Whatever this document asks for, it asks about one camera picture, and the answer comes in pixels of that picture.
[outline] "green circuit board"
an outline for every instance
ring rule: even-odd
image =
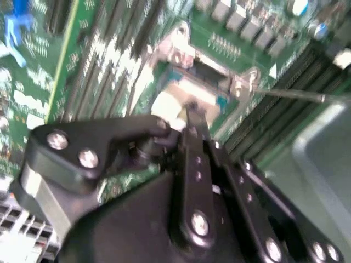
[[[53,104],[63,107],[63,102],[53,101],[52,96],[78,65],[83,45],[77,43],[77,37],[90,28],[94,7],[93,1],[73,1],[65,33],[55,36],[45,30],[47,1],[32,1],[32,29],[22,30],[23,44],[18,47],[27,62],[21,68],[4,44],[4,16],[12,12],[12,3],[0,1],[1,108],[8,120],[0,137],[1,173],[15,176],[19,172],[29,131],[45,123]]]
[[[228,30],[225,21],[215,20],[212,16],[214,6],[199,10],[195,2],[119,1],[122,8],[119,9],[117,21],[114,21],[111,36],[106,37],[104,32],[111,24],[110,18],[116,13],[116,0],[71,1],[64,31],[59,35],[45,30],[49,0],[32,0],[30,12],[35,21],[29,31],[22,31],[23,44],[18,47],[27,61],[26,67],[21,68],[7,54],[3,44],[4,16],[11,12],[11,1],[0,0],[0,103],[7,105],[4,117],[8,120],[8,127],[0,135],[0,172],[8,175],[19,172],[28,133],[38,125],[124,116],[131,97],[131,86],[142,65],[141,52],[131,56],[133,46],[143,44],[143,48],[146,45],[152,48],[180,21],[189,24],[191,46],[238,74],[251,67],[259,68],[259,87],[270,89],[310,42],[309,23],[320,7],[329,1],[310,1],[306,13],[298,18],[287,13],[288,0],[246,1],[248,8],[253,10],[261,5],[267,17],[276,17],[280,26],[273,28],[274,33],[278,34],[278,28],[285,27],[286,47],[276,55],[257,48],[238,33]],[[231,1],[232,6],[236,4],[237,1]],[[143,36],[146,28],[148,34]],[[109,48],[111,43],[115,44],[112,52]],[[95,73],[91,76],[89,67],[95,62]],[[167,63],[156,65],[151,73],[152,79],[133,108],[133,114],[150,113],[150,104],[166,70]],[[114,101],[117,87],[120,91],[118,100]],[[227,140],[260,99],[261,96],[255,95],[246,111],[234,119],[231,114],[236,109],[237,101],[228,103],[214,121],[212,135],[222,142]],[[67,110],[70,100],[73,103]]]

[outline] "capacitor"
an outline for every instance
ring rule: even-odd
[[[308,33],[315,40],[322,40],[328,34],[328,27],[323,22],[313,20],[308,26]]]
[[[308,0],[288,0],[287,11],[294,16],[303,15],[308,8]]]
[[[231,0],[218,0],[212,12],[212,18],[218,22],[224,21],[231,8]]]
[[[206,12],[212,4],[212,0],[197,0],[195,5],[198,10]]]
[[[246,21],[246,9],[240,5],[236,5],[233,13],[229,16],[226,28],[237,32]]]

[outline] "metal pin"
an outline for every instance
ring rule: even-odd
[[[245,167],[246,167],[246,170],[248,171],[251,170],[251,165],[248,162],[245,162]]]

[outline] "screw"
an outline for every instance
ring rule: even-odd
[[[208,234],[208,222],[201,214],[194,213],[191,218],[191,224],[199,236],[205,236]]]
[[[322,246],[319,243],[317,243],[317,242],[313,243],[313,250],[314,250],[314,253],[316,254],[316,256],[320,260],[325,260],[326,259],[325,252],[324,252]]]
[[[335,261],[339,261],[339,254],[336,249],[332,245],[327,245],[327,249],[330,257]]]
[[[281,260],[281,251],[278,245],[272,238],[268,238],[265,242],[265,247],[268,251],[269,256],[276,262]]]
[[[50,133],[47,137],[49,146],[52,149],[63,150],[68,146],[67,137],[61,131]]]
[[[200,181],[202,178],[202,174],[198,171],[197,174],[196,174],[196,181]]]
[[[157,119],[157,125],[164,130],[167,128],[167,123],[161,118]]]
[[[248,194],[247,195],[247,201],[250,203],[252,201],[252,195]]]
[[[99,158],[97,154],[90,149],[85,149],[79,153],[79,161],[81,165],[86,168],[95,168],[99,164]]]

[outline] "black connector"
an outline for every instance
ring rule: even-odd
[[[55,0],[49,1],[49,8],[46,13],[46,31],[54,36],[63,33],[68,15],[70,12],[72,0]]]

